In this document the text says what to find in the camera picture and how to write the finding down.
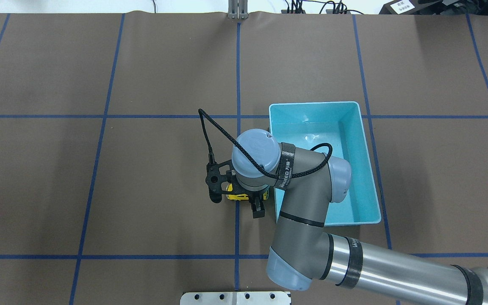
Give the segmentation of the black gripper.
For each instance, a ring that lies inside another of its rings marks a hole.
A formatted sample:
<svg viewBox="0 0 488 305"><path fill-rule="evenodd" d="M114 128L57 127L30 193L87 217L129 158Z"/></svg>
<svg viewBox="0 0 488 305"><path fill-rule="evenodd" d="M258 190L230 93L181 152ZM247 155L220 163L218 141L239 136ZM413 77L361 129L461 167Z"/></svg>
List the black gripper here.
<svg viewBox="0 0 488 305"><path fill-rule="evenodd" d="M265 190L266 189L263 189L261 191L246 190L244 192L244 194L250 197L250 200L246 202L250 202L250 206L252 208L252 218L254 219L263 218L265 216L266 210L262 196Z"/></svg>

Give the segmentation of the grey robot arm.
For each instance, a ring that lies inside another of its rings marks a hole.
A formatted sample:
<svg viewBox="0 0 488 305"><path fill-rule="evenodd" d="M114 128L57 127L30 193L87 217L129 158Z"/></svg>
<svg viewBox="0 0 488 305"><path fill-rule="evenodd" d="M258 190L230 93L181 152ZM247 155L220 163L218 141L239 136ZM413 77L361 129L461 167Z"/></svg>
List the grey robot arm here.
<svg viewBox="0 0 488 305"><path fill-rule="evenodd" d="M329 203L341 202L350 188L345 159L250 129L237 137L232 163L246 190L284 191L267 261L275 284L307 290L318 279L422 305L488 305L488 267L442 265L324 232Z"/></svg>

